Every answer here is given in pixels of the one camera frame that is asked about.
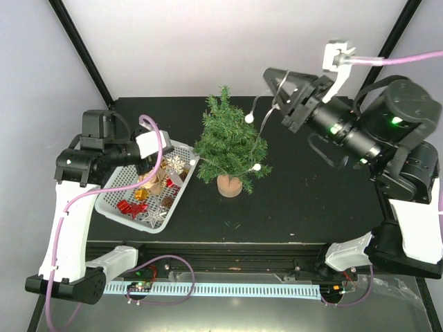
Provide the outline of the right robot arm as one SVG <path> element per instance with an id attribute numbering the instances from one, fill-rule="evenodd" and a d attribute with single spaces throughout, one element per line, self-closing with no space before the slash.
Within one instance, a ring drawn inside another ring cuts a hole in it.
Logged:
<path id="1" fill-rule="evenodd" d="M 402 75 L 391 75 L 360 90 L 354 99 L 326 94 L 333 81 L 325 76 L 268 68 L 264 81 L 273 105 L 291 132 L 310 127 L 320 137 L 370 168 L 370 179 L 389 203 L 414 203 L 429 212 L 438 207 L 440 166 L 427 138 L 437 128 L 442 105 Z M 351 267 L 376 266 L 414 277 L 439 279 L 442 258 L 407 253 L 401 210 L 392 209 L 380 226 L 362 237 L 323 248 L 314 262 L 323 279 Z"/>

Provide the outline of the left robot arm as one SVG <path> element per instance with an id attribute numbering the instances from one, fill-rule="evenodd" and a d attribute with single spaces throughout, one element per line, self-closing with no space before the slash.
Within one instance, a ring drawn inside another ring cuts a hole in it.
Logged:
<path id="1" fill-rule="evenodd" d="M 91 215 L 104 187 L 105 176 L 115 167 L 135 166 L 153 174 L 172 143 L 155 121 L 141 115 L 143 130 L 116 136 L 115 111 L 88 110 L 82 114 L 82 131 L 55 161 L 56 205 L 53 226 L 44 260 L 37 274 L 26 278 L 29 293 L 82 304 L 95 304 L 107 282 L 129 271 L 143 275 L 149 260 L 131 246 L 117 246 L 111 252 L 86 260 Z"/>

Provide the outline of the clear wire string lights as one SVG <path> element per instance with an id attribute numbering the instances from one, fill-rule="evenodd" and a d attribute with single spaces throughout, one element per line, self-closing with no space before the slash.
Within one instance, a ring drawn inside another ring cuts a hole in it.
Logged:
<path id="1" fill-rule="evenodd" d="M 254 145 L 253 145 L 252 149 L 250 150 L 249 156 L 250 156 L 251 162 L 253 161 L 253 152 L 255 151 L 255 149 L 257 147 L 258 140 L 259 140 L 259 138 L 261 136 L 261 133 L 262 133 L 262 131 L 264 129 L 264 126 L 265 126 L 267 120 L 269 119 L 270 115 L 273 113 L 274 110 L 277 110 L 277 109 L 280 110 L 280 106 L 278 106 L 278 103 L 276 102 L 276 96 L 279 94 L 279 92 L 282 89 L 284 83 L 287 81 L 287 78 L 288 78 L 289 74 L 290 74 L 290 70 L 288 69 L 288 70 L 286 70 L 286 72 L 284 74 L 284 77 L 281 79 L 280 83 L 278 84 L 277 91 L 274 93 L 274 97 L 273 97 L 273 99 L 271 101 L 271 108 L 267 111 L 266 115 L 264 116 L 264 118 L 262 120 L 262 123 L 260 125 L 260 130 L 259 130 L 259 132 L 258 132 L 258 134 L 257 134 L 257 136 L 255 138 Z M 252 106 L 251 106 L 251 110 L 244 116 L 244 121 L 245 121 L 246 124 L 252 124 L 253 123 L 253 121 L 255 119 L 254 118 L 254 111 L 255 111 L 256 104 L 257 104 L 257 101 L 259 100 L 259 98 L 264 96 L 265 93 L 270 93 L 270 92 L 271 92 L 271 89 L 264 90 L 263 92 L 261 92 L 261 94 L 257 95 L 254 98 Z M 205 158 L 203 158 L 201 156 L 199 156 L 199 160 L 206 161 L 207 163 L 212 163 L 213 165 L 216 165 L 211 160 L 207 160 L 207 159 L 205 159 Z M 189 163 L 190 163 L 190 166 L 196 166 L 197 165 L 197 159 L 191 159 Z M 254 163 L 254 165 L 252 165 L 245 172 L 246 173 L 247 172 L 258 172 L 258 171 L 261 170 L 261 168 L 262 168 L 261 164 Z"/>

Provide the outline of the small green christmas tree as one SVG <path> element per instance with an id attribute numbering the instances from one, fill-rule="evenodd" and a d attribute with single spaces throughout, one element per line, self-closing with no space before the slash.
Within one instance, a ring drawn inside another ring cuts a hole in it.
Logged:
<path id="1" fill-rule="evenodd" d="M 209 95 L 206 99 L 208 109 L 203 112 L 203 131 L 194 144 L 194 153 L 212 163 L 199 161 L 197 178 L 209 184 L 218 176 L 238 178 L 243 189 L 253 192 L 252 178 L 264 178 L 271 173 L 272 167 L 265 164 L 268 152 L 267 141 L 260 136 L 257 147 L 250 159 L 258 130 L 253 124 L 246 124 L 244 111 L 231 103 L 230 89 L 221 86 L 219 95 Z M 258 172 L 245 172 L 254 163 L 261 164 Z"/>

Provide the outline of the white plastic basket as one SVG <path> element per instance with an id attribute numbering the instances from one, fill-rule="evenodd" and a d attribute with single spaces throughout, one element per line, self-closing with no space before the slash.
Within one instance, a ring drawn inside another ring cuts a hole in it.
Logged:
<path id="1" fill-rule="evenodd" d="M 135 230 L 150 234 L 162 232 L 198 161 L 191 146 L 177 141 L 172 145 L 174 149 L 163 157 L 155 178 L 132 190 L 100 194 L 96 211 Z"/>

